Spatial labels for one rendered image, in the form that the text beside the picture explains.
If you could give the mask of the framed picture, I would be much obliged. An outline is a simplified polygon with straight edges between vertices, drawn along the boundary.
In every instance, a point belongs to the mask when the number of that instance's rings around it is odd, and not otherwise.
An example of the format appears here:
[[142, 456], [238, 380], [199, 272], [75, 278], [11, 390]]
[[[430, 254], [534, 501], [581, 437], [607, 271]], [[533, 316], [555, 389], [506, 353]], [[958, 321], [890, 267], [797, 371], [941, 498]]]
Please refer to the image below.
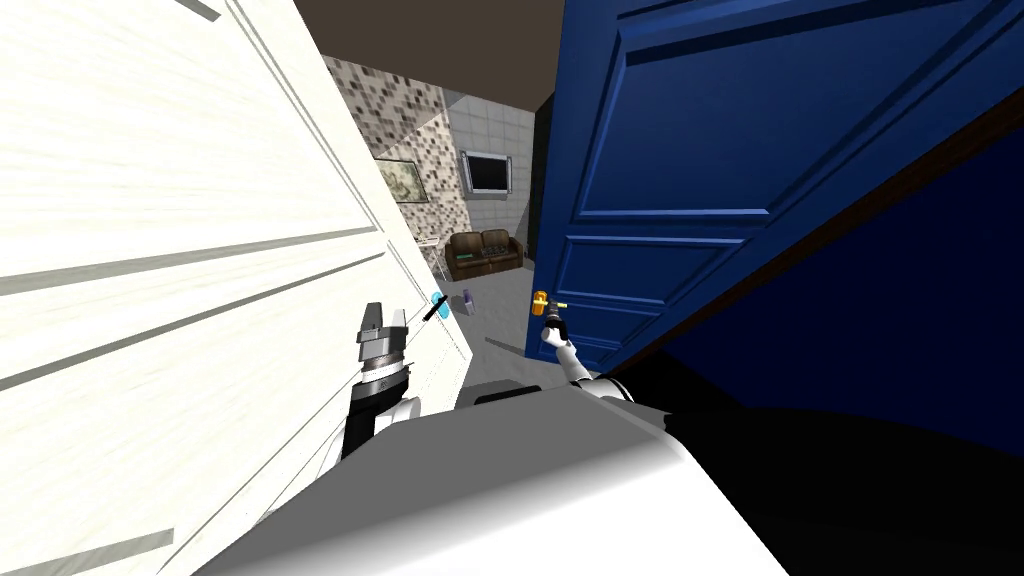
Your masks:
[[423, 204], [430, 201], [414, 162], [376, 159], [376, 164], [396, 203]]

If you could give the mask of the white door leaf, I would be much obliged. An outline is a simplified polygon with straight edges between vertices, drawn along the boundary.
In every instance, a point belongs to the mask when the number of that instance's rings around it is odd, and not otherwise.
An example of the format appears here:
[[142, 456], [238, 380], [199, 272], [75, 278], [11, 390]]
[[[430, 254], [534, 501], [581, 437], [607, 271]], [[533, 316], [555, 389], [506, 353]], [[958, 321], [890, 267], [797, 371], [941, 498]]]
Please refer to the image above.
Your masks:
[[294, 0], [0, 0], [0, 576], [189, 576], [471, 353]]

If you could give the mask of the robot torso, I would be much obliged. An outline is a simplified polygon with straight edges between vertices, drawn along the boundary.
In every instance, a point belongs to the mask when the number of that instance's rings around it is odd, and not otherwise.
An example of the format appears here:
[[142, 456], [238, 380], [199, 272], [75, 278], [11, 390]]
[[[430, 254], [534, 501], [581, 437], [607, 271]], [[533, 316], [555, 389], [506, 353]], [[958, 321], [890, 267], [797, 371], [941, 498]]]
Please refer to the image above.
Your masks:
[[562, 386], [395, 423], [195, 576], [788, 576], [663, 420]]

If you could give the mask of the wall television with grey frame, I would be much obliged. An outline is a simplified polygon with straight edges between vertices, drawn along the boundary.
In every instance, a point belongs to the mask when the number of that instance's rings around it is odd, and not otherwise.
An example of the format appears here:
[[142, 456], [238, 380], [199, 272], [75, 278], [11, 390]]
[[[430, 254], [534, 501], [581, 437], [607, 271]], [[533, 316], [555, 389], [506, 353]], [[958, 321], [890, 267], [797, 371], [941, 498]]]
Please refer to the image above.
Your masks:
[[503, 195], [512, 193], [512, 158], [507, 155], [460, 150], [466, 195]]

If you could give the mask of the blue panelled door leaf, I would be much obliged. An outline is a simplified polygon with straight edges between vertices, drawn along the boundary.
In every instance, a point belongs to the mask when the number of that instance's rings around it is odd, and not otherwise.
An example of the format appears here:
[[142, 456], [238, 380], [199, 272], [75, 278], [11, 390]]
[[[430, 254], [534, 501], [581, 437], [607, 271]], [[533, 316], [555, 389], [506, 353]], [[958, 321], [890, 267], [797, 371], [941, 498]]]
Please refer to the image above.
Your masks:
[[1024, 0], [565, 0], [534, 286], [608, 371], [1024, 87]]

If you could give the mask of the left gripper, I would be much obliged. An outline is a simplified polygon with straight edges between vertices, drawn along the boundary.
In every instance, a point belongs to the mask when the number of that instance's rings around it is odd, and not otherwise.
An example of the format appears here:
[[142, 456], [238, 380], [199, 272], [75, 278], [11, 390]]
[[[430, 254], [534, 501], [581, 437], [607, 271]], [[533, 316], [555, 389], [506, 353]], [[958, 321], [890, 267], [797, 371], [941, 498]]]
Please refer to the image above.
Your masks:
[[361, 331], [357, 333], [359, 361], [403, 353], [406, 349], [406, 311], [395, 308], [390, 326], [385, 327], [381, 302], [367, 303], [364, 308]]

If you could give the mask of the brown leather sofa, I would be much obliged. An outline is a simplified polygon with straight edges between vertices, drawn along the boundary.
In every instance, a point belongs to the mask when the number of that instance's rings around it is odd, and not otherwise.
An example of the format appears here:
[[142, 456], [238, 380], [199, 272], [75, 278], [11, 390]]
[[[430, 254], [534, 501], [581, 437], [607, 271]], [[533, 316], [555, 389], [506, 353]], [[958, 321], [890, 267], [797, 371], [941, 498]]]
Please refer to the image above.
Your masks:
[[450, 237], [444, 258], [451, 278], [462, 281], [521, 268], [524, 248], [505, 229], [460, 232]]

